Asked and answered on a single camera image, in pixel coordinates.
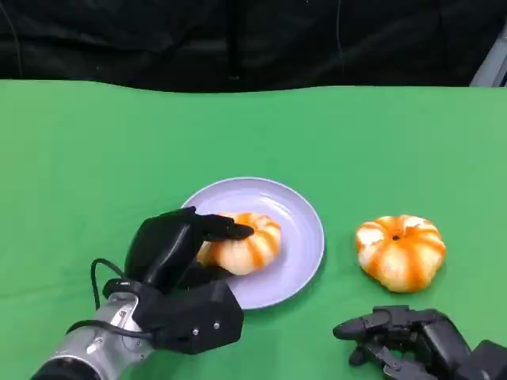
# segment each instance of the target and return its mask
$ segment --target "lavender plate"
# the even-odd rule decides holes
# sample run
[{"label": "lavender plate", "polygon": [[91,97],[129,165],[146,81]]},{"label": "lavender plate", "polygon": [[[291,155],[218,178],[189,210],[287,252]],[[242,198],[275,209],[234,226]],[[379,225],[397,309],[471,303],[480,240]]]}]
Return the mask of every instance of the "lavender plate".
[{"label": "lavender plate", "polygon": [[228,280],[244,310],[290,298],[317,272],[324,254],[324,229],[314,208],[291,188],[263,178],[231,178],[199,190],[183,204],[188,206],[195,206],[199,214],[257,212],[280,224],[278,257],[258,272]]}]

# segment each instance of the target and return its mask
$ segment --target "small pumpkin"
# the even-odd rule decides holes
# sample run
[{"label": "small pumpkin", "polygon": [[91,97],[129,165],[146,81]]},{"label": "small pumpkin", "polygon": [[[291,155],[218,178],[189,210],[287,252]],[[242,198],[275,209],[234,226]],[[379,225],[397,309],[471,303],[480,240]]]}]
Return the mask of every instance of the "small pumpkin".
[{"label": "small pumpkin", "polygon": [[253,212],[221,213],[238,224],[253,228],[247,239],[205,242],[197,254],[203,265],[215,265],[233,275],[243,276],[271,264],[280,252],[281,229],[267,215]]},{"label": "small pumpkin", "polygon": [[438,229],[411,215],[384,216],[356,232],[359,265],[394,292],[415,292],[432,282],[446,247]]}]

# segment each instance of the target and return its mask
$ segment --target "silver robotic arm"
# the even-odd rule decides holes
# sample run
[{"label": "silver robotic arm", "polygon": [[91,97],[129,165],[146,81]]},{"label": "silver robotic arm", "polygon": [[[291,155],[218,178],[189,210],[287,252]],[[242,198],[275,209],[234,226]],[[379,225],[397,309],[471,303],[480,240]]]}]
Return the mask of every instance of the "silver robotic arm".
[{"label": "silver robotic arm", "polygon": [[[96,313],[75,323],[32,380],[114,380],[154,350],[198,354],[239,340],[243,312],[223,272],[201,267],[204,241],[243,239],[253,231],[190,207],[149,218],[129,250],[125,273],[104,259],[92,263]],[[119,275],[103,290],[95,268]]]}]

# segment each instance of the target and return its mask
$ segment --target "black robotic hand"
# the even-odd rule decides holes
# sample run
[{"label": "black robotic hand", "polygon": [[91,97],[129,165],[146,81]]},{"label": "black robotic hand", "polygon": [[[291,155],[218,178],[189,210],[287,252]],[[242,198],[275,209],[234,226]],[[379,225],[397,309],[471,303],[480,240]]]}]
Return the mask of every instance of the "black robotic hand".
[{"label": "black robotic hand", "polygon": [[248,226],[220,215],[198,215],[195,207],[168,212],[143,222],[125,261],[129,279],[167,294],[178,284],[202,285],[214,279],[213,268],[195,261],[205,241],[242,240],[254,233]]},{"label": "black robotic hand", "polygon": [[[133,315],[143,331],[154,332],[153,348],[196,354],[239,339],[241,307],[213,269],[196,262],[196,255],[204,241],[242,240],[253,233],[232,218],[198,215],[195,207],[144,221],[128,252],[125,274],[140,288],[163,295],[147,297]],[[120,284],[113,285],[106,286],[106,296],[120,291]]]},{"label": "black robotic hand", "polygon": [[[507,348],[485,340],[471,352],[452,321],[437,310],[379,306],[370,314],[339,324],[333,334],[340,340],[356,341],[357,346],[349,357],[351,366],[372,360],[383,367],[387,378],[507,378]],[[399,359],[390,350],[412,352],[414,359]]]}]

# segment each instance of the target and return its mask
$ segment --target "robotic hand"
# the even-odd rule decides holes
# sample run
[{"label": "robotic hand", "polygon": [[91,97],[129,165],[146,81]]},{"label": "robotic hand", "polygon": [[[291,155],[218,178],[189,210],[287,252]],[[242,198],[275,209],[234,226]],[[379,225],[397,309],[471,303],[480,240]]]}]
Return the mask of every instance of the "robotic hand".
[{"label": "robotic hand", "polygon": [[[32,380],[113,380],[153,350],[198,354],[239,340],[243,312],[231,289],[195,260],[204,241],[241,240],[254,231],[232,218],[198,215],[195,207],[149,218],[139,228],[125,273],[92,263],[97,312],[71,326]],[[95,268],[109,280],[100,307]]]},{"label": "robotic hand", "polygon": [[[339,324],[333,334],[356,341],[351,366],[373,360],[394,380],[507,380],[507,348],[484,340],[471,351],[451,320],[436,310],[374,307]],[[414,358],[399,359],[390,350],[413,352]]]}]

